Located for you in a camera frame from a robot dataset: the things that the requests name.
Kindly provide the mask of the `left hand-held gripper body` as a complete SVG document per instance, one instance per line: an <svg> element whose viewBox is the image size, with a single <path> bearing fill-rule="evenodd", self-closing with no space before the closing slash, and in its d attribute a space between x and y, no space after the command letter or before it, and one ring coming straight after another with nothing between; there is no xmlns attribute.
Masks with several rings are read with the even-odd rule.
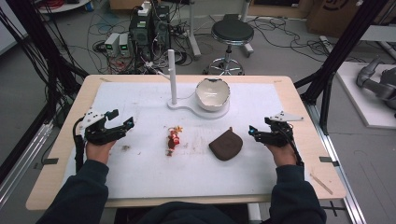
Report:
<svg viewBox="0 0 396 224"><path fill-rule="evenodd" d="M84 137L88 142L95 145L104 145L106 143L117 141L126 135L121 130L121 126L106 128L105 124L108 119L105 113L90 108L82 118L78 128L83 131Z"/></svg>

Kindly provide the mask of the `person's left hand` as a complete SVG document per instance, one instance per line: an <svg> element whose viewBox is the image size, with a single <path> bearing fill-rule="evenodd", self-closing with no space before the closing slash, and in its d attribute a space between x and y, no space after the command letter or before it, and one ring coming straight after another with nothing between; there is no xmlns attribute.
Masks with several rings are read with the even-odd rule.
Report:
<svg viewBox="0 0 396 224"><path fill-rule="evenodd" d="M86 156L88 160L99 161L107 164L111 148L116 144L115 141L97 146L91 142L86 144Z"/></svg>

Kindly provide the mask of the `person's right hand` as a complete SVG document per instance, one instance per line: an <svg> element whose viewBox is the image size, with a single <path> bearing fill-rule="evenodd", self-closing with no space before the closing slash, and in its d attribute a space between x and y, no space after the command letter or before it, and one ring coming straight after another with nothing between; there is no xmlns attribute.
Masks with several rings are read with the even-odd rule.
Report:
<svg viewBox="0 0 396 224"><path fill-rule="evenodd" d="M267 145L267 148L272 153L277 167L297 164L297 158L291 145L283 147Z"/></svg>

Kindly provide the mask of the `brown pouch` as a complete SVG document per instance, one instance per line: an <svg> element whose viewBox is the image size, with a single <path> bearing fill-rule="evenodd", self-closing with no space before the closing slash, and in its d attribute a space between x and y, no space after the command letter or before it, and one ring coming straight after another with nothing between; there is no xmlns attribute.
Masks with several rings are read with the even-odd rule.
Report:
<svg viewBox="0 0 396 224"><path fill-rule="evenodd" d="M243 140L230 127L209 144L209 148L220 161L234 158L242 149Z"/></svg>

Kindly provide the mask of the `grey power supply unit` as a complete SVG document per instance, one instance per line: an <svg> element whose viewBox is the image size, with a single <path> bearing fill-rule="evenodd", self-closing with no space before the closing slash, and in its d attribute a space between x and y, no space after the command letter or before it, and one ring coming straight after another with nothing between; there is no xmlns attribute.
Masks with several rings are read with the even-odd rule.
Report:
<svg viewBox="0 0 396 224"><path fill-rule="evenodd" d="M120 54L122 57L129 57L131 55L128 34L120 34L119 46L120 46Z"/></svg>
<svg viewBox="0 0 396 224"><path fill-rule="evenodd" d="M105 41L107 55L116 57L120 52L120 35L118 33L111 34Z"/></svg>

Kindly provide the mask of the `black computer tower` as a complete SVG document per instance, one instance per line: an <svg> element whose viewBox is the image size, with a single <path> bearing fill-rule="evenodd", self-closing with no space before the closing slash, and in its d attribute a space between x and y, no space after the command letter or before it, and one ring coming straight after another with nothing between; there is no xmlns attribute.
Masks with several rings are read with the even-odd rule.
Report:
<svg viewBox="0 0 396 224"><path fill-rule="evenodd" d="M129 31L137 53L144 60L151 61L153 58L152 41L154 37L151 10L135 7L133 9Z"/></svg>
<svg viewBox="0 0 396 224"><path fill-rule="evenodd" d="M156 6L153 19L157 48L168 50L170 48L169 6Z"/></svg>

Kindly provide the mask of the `white platform board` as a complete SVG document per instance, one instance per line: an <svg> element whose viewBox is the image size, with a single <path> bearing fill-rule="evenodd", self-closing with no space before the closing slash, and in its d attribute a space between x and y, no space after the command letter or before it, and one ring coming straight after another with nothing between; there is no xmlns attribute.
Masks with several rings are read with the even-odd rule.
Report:
<svg viewBox="0 0 396 224"><path fill-rule="evenodd" d="M337 76L366 127L396 130L396 110L386 106L373 92L357 86L358 73L364 66L366 63L344 62Z"/></svg>

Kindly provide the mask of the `black round stool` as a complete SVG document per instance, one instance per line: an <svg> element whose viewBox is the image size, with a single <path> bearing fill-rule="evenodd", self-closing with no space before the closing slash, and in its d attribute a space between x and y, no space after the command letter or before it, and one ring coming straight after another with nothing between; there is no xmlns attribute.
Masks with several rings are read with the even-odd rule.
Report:
<svg viewBox="0 0 396 224"><path fill-rule="evenodd" d="M232 47L242 47L243 23L238 19L221 20L214 23L211 29L212 37L220 43L226 44L227 49L222 58L213 60L204 70L204 75L243 76L245 70L241 63L231 57Z"/></svg>

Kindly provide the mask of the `white table leg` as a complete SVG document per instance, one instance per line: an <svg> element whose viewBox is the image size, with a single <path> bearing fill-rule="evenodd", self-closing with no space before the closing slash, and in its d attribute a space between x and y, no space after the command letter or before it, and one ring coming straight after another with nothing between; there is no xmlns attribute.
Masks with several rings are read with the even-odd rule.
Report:
<svg viewBox="0 0 396 224"><path fill-rule="evenodd" d="M241 9L241 15L240 15L240 21L243 23L243 40L242 40L242 47L247 53L247 56L249 57L253 52L254 49L250 46L250 41L252 40L254 36L254 31L253 28L247 23L247 17L248 17L248 8L250 5L251 0L243 0L244 3L242 5Z"/></svg>
<svg viewBox="0 0 396 224"><path fill-rule="evenodd" d="M189 0L189 30L187 31L187 34L193 53L193 59L198 60L202 54L194 33L194 4L195 0Z"/></svg>

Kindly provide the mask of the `white power strip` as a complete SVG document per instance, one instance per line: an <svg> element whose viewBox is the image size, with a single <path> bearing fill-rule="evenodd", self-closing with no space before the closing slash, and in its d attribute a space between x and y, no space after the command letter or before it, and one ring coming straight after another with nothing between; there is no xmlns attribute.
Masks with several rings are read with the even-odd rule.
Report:
<svg viewBox="0 0 396 224"><path fill-rule="evenodd" d="M141 7L138 9L137 14L139 16L147 16L151 10L151 3L150 1L144 1Z"/></svg>
<svg viewBox="0 0 396 224"><path fill-rule="evenodd" d="M328 53L332 52L333 46L332 43L328 40L328 38L325 35L321 35L319 37L320 42L323 44L325 49L327 50Z"/></svg>

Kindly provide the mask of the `person's dark torso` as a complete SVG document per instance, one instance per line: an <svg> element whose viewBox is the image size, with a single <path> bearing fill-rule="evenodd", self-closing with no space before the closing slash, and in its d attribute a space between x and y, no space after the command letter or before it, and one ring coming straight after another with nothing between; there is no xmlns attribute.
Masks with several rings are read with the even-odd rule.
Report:
<svg viewBox="0 0 396 224"><path fill-rule="evenodd" d="M150 209L136 224L247 224L243 204L170 202Z"/></svg>

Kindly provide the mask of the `cardboard box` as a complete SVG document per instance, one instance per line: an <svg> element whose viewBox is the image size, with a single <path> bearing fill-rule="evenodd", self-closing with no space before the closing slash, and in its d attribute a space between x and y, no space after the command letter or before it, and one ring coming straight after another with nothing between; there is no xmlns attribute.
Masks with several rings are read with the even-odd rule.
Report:
<svg viewBox="0 0 396 224"><path fill-rule="evenodd" d="M314 0L307 17L307 31L340 37L360 9L358 0Z"/></svg>

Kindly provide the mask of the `red figure keychain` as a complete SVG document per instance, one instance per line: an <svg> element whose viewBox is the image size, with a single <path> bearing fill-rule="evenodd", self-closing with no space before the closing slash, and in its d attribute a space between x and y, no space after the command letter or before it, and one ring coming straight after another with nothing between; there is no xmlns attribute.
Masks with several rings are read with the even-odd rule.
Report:
<svg viewBox="0 0 396 224"><path fill-rule="evenodd" d="M168 141L167 141L167 152L166 155L171 157L173 152L176 149L176 146L180 143L179 134L183 132L183 128L181 126L176 126L168 129Z"/></svg>

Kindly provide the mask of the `aluminium rail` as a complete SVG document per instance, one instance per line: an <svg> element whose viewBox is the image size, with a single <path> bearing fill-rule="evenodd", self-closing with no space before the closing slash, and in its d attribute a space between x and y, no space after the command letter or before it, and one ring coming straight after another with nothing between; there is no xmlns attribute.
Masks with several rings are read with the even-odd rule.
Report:
<svg viewBox="0 0 396 224"><path fill-rule="evenodd" d="M43 124L23 148L21 156L12 166L5 180L0 184L0 210L18 186L36 155L46 143L53 129L53 124Z"/></svg>
<svg viewBox="0 0 396 224"><path fill-rule="evenodd" d="M344 189L346 190L346 196L342 199L342 202L351 223L367 224L363 212L361 211L361 208L359 206L359 203L354 195L353 189L348 182L342 163L340 162L335 147L333 146L332 139L319 126L319 111L317 107L315 105L306 105L305 108L314 123L318 136L321 139L324 148L329 154L331 164L335 168L335 172L338 174L340 181Z"/></svg>

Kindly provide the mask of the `black metal frame post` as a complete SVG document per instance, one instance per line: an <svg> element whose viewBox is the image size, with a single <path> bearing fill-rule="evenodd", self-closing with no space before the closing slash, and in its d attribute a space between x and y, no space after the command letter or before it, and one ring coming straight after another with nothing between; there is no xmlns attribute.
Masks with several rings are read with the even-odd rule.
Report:
<svg viewBox="0 0 396 224"><path fill-rule="evenodd" d="M17 41L39 78L44 82L47 101L57 101L65 97L74 98L81 88L78 78L84 80L89 74L78 67L64 42L63 36L59 35L66 54L69 56L68 60L55 45L33 0L5 1L27 36L23 36L2 8L0 8L0 22Z"/></svg>
<svg viewBox="0 0 396 224"><path fill-rule="evenodd" d="M360 9L352 18L319 70L294 83L296 89L309 84L307 90L301 94L301 99L308 105L315 105L318 97L322 95L318 124L326 135L329 134L328 115L333 78L387 2L388 0L363 0Z"/></svg>

